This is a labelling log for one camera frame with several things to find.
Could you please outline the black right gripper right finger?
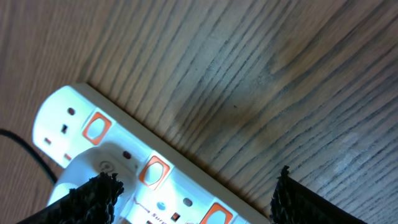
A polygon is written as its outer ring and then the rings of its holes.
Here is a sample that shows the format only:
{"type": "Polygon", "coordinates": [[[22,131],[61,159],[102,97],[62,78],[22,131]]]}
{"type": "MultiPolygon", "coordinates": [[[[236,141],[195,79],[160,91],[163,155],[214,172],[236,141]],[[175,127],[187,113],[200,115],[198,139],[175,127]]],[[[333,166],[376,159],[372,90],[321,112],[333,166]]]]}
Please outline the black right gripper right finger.
{"type": "Polygon", "coordinates": [[[278,177],[270,218],[278,224],[365,224],[292,179],[288,166],[278,177]]]}

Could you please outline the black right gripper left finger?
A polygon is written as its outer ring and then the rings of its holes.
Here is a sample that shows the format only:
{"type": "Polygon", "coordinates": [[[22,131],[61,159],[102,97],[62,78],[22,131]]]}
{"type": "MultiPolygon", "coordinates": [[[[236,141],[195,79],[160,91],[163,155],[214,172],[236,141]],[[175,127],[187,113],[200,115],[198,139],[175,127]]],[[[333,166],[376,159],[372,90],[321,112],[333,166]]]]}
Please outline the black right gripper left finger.
{"type": "Polygon", "coordinates": [[[124,184],[101,172],[77,189],[17,224],[112,224],[124,184]]]}

